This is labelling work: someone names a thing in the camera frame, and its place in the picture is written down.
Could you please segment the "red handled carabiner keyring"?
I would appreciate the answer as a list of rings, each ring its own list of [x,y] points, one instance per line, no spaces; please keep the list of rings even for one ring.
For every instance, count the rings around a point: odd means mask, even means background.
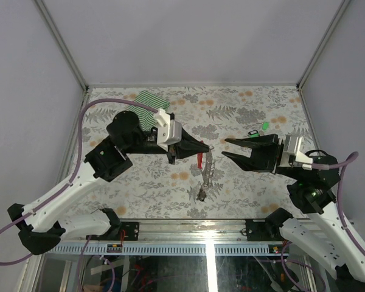
[[[197,154],[197,166],[200,170],[203,169],[203,153]]]

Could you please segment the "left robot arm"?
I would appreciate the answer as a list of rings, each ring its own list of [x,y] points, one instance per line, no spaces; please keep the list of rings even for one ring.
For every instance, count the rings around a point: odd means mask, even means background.
[[[86,154],[72,176],[34,202],[8,208],[19,239],[31,254],[44,254],[61,241],[75,238],[123,240],[125,230],[111,208],[74,217],[67,217],[66,212],[132,167],[129,154],[166,155],[169,164],[174,164],[177,159],[209,152],[209,146],[189,135],[172,114],[159,110],[155,118],[158,126],[143,131],[136,113],[119,112],[106,128],[107,137]]]

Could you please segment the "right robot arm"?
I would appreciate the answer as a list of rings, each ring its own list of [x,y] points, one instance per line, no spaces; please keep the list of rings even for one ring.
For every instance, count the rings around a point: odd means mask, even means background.
[[[291,202],[326,236],[323,240],[294,218],[278,208],[265,219],[266,235],[272,240],[283,238],[306,252],[335,280],[339,291],[365,291],[365,241],[341,209],[340,186],[345,167],[358,154],[353,152],[345,161],[323,150],[302,152],[303,138],[276,134],[226,140],[251,149],[250,156],[223,152],[223,155],[246,172],[267,172],[294,179],[287,186]]]

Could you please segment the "silver keys bunch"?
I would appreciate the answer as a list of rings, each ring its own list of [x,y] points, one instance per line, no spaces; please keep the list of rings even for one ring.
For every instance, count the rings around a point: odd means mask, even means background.
[[[209,152],[203,153],[203,169],[201,170],[201,176],[203,182],[201,183],[197,200],[204,202],[207,198],[207,193],[212,187],[212,177],[215,170],[215,159],[213,157],[214,147],[209,147]]]

